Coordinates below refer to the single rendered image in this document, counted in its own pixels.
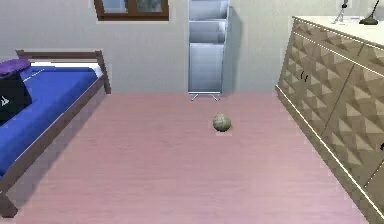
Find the black desk lamp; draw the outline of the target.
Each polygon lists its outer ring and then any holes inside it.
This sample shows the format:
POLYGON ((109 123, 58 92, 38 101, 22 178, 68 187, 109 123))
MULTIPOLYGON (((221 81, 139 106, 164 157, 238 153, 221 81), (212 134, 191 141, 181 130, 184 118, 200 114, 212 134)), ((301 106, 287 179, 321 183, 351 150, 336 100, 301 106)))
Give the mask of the black desk lamp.
POLYGON ((376 0, 376 3, 371 11, 371 13, 369 14, 368 17, 366 18, 363 18, 359 21, 360 24, 362 25, 377 25, 378 24, 378 20, 374 18, 374 14, 375 14, 375 11, 376 11, 376 8, 379 4, 380 0, 376 0))

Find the grey metal shelf unit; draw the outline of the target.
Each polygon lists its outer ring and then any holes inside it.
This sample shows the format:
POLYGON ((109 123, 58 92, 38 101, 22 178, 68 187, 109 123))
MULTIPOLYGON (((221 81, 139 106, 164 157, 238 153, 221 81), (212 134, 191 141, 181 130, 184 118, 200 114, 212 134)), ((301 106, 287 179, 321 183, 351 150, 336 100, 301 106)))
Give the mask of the grey metal shelf unit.
POLYGON ((223 88, 230 0, 189 0, 188 94, 219 100, 223 88))

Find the black cloth with white print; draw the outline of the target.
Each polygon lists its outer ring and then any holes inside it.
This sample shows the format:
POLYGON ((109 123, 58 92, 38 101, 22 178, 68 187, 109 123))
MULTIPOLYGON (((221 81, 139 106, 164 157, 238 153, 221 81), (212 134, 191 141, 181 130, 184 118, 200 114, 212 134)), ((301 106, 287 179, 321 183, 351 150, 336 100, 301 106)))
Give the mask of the black cloth with white print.
POLYGON ((0 125, 13 118, 32 103, 32 97, 20 72, 0 77, 0 125))

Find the purple pillow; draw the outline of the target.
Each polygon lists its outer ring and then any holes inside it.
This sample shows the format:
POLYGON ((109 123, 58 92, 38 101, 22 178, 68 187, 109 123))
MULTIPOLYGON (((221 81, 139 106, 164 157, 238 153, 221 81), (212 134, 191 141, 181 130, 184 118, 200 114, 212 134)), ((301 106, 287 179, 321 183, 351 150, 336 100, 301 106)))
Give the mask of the purple pillow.
POLYGON ((27 59, 11 59, 0 63, 0 77, 24 71, 31 66, 27 59))

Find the blue bed with wooden frame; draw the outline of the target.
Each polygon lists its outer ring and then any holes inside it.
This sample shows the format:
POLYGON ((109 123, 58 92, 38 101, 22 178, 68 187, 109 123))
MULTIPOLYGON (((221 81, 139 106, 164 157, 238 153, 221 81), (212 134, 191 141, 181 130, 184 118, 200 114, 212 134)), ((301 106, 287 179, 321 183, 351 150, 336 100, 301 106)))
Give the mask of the blue bed with wooden frame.
POLYGON ((18 208, 7 192, 95 94, 111 85, 100 50, 16 51, 31 66, 21 71, 32 103, 0 125, 0 216, 18 208))

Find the grey green ball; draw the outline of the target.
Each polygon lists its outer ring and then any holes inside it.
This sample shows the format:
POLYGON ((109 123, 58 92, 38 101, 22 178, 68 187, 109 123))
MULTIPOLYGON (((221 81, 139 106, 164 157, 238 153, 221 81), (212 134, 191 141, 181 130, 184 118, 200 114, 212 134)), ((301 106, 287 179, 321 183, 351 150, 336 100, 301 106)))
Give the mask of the grey green ball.
POLYGON ((213 127, 219 132, 226 132, 231 128, 231 120, 225 114, 216 114, 213 119, 213 127))

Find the brown framed window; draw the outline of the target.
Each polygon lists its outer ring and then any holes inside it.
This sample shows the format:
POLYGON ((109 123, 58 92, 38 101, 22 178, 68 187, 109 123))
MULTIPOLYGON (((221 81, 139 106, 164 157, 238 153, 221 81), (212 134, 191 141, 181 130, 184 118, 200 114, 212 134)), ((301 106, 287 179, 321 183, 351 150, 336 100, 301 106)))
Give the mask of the brown framed window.
POLYGON ((99 21, 168 21, 168 0, 93 0, 99 21))

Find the white tripod stand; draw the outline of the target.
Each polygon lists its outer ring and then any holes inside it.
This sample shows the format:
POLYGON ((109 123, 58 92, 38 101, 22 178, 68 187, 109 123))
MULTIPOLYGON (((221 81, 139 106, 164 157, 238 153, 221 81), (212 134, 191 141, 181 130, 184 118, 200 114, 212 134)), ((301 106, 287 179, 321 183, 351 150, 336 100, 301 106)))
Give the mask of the white tripod stand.
POLYGON ((333 24, 343 24, 344 23, 344 12, 345 9, 348 7, 349 0, 343 0, 343 3, 341 5, 341 10, 337 17, 334 19, 333 24))

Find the tan studded sideboard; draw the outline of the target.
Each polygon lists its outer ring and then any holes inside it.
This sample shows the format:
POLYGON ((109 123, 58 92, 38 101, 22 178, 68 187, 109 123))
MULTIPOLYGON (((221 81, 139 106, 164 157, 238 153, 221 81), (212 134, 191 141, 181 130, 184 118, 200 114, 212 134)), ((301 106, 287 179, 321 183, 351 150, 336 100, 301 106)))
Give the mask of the tan studded sideboard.
POLYGON ((369 224, 384 224, 384 22, 295 16, 275 89, 369 224))

